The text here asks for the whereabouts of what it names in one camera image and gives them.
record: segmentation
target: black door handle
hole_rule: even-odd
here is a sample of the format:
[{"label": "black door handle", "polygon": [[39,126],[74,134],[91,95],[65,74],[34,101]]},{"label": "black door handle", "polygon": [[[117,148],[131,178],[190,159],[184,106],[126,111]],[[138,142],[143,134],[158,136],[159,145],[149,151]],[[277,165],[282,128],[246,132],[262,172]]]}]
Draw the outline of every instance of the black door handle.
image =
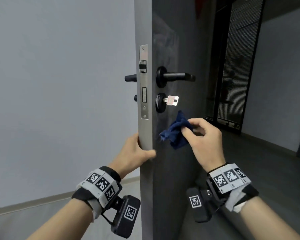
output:
[{"label": "black door handle", "polygon": [[174,81],[194,82],[196,80],[196,77],[189,73],[167,72],[167,69],[164,66],[160,66],[157,69],[155,80],[159,88],[164,88],[167,85],[167,82],[174,82]]},{"label": "black door handle", "polygon": [[137,82],[137,75],[133,74],[133,75],[125,76],[124,80],[126,82],[134,82],[134,83],[136,83]]}]

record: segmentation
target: gray door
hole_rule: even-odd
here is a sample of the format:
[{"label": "gray door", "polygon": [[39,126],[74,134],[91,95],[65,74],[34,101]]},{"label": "gray door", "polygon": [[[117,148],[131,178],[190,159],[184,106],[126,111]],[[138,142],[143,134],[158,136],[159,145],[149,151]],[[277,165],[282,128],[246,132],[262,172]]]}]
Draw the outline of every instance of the gray door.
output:
[{"label": "gray door", "polygon": [[[200,165],[191,147],[174,150],[159,133],[182,110],[187,118],[204,117],[215,0],[134,0],[137,103],[140,145],[157,157],[140,168],[143,240],[178,239],[187,210],[186,189]],[[156,73],[188,73],[193,81],[168,81],[158,86]],[[181,79],[193,80],[188,75]],[[178,96],[176,106],[158,113],[159,93]]]}]

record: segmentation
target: hand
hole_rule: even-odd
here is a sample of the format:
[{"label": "hand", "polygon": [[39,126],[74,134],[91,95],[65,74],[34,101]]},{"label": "hand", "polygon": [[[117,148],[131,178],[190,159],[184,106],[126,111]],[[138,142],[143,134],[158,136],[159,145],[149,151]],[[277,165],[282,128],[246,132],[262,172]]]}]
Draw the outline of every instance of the hand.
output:
[{"label": "hand", "polygon": [[138,144],[139,134],[136,133],[126,140],[119,155],[108,165],[123,179],[128,173],[140,167],[145,161],[156,156],[155,150],[142,150]]},{"label": "hand", "polygon": [[196,136],[186,127],[181,129],[183,136],[188,140],[193,153],[200,165],[209,172],[226,163],[222,149],[221,131],[202,118],[189,119],[190,124],[197,126],[194,132],[203,136]]}]

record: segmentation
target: silver key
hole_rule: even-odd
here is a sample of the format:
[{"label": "silver key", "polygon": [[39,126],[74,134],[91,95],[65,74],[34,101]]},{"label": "silver key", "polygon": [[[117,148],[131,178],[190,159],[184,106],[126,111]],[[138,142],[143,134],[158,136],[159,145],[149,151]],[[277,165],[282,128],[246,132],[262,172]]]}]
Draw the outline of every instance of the silver key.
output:
[{"label": "silver key", "polygon": [[176,106],[178,104],[179,97],[178,96],[171,96],[169,95],[164,99],[164,102],[167,103],[167,105],[174,105]]}]

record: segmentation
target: wrist-mounted device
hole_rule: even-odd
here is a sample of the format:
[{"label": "wrist-mounted device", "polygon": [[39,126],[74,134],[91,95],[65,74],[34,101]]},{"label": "wrist-mounted device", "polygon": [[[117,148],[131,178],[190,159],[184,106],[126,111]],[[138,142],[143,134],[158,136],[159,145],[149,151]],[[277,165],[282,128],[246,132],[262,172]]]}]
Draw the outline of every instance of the wrist-mounted device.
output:
[{"label": "wrist-mounted device", "polygon": [[207,173],[206,187],[196,185],[186,192],[194,220],[208,222],[223,205],[239,213],[246,201],[258,196],[251,180],[236,164],[224,164]]},{"label": "wrist-mounted device", "polygon": [[[78,184],[72,198],[82,200],[91,207],[92,222],[101,215],[111,225],[114,234],[128,238],[136,221],[140,200],[131,195],[120,198],[118,196],[122,190],[120,181],[118,173],[111,168],[95,169]],[[104,212],[110,208],[117,211],[113,222],[104,215]]]}]

